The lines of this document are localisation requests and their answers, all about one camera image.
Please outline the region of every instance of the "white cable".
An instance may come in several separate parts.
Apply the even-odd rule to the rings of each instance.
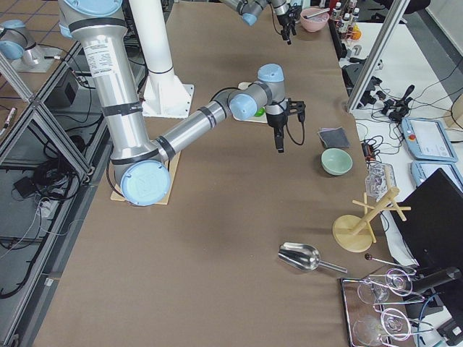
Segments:
[[[51,231],[48,231],[48,230],[45,230],[44,228],[41,228],[41,230],[47,234],[50,234],[50,235],[57,235],[57,236],[66,236],[67,234],[69,234],[70,230],[71,230],[71,226],[73,223],[75,222],[83,222],[85,219],[74,219],[71,223],[69,223],[69,225],[67,226],[67,231],[64,233],[64,234],[61,234],[61,233],[52,233]]]
[[[39,200],[39,202],[37,204],[37,208],[35,209],[35,212],[34,212],[34,219],[32,219],[32,223],[29,225],[29,228],[27,228],[27,230],[24,233],[24,235],[22,236],[22,238],[18,242],[16,242],[16,244],[14,244],[14,246],[16,246],[17,244],[20,244],[22,242],[22,240],[25,239],[25,237],[29,233],[30,229],[33,227],[35,219],[37,218],[37,215],[42,215],[42,213],[40,211],[41,211],[41,203],[42,203],[43,199],[46,199],[46,198],[43,197],[42,199]],[[14,246],[12,248],[8,249],[7,252],[0,257],[0,259],[3,258],[8,253],[10,253],[11,251],[15,250]]]

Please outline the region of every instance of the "wine glass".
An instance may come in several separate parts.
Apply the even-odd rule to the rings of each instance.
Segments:
[[[396,347],[388,338],[403,341],[412,334],[412,326],[405,314],[394,308],[385,309],[380,318],[372,315],[359,318],[352,330],[354,337],[362,345],[369,347]]]
[[[357,294],[366,304],[385,304],[392,292],[398,296],[412,293],[412,280],[402,269],[392,268],[385,275],[369,275],[360,281]]]

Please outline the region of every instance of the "metal scoop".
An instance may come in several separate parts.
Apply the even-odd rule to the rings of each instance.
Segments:
[[[312,271],[318,266],[323,266],[340,273],[347,273],[345,267],[320,260],[320,252],[308,244],[285,242],[280,246],[278,256],[284,262],[302,271]]]

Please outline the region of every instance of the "power adapter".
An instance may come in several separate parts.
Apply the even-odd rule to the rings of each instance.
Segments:
[[[362,151],[365,156],[365,160],[375,160],[375,149],[372,145],[362,142]]]
[[[37,192],[37,187],[29,177],[22,177],[19,181],[13,183],[13,186],[23,199]]]

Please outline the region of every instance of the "brown table surface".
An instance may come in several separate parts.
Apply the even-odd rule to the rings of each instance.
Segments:
[[[362,214],[366,167],[328,28],[298,27],[288,46],[270,10],[248,27],[223,4],[175,4],[167,25],[193,107],[220,88],[282,65],[287,95],[307,104],[307,139],[278,154],[265,124],[226,120],[183,151],[167,206],[109,200],[102,182],[34,346],[345,346],[339,273],[301,273],[278,259],[285,241],[360,277],[378,267],[343,250],[331,226]],[[149,119],[154,138],[177,121]],[[320,127],[344,127],[353,169],[320,167]],[[296,119],[290,121],[300,137]],[[370,250],[389,257],[386,239]]]

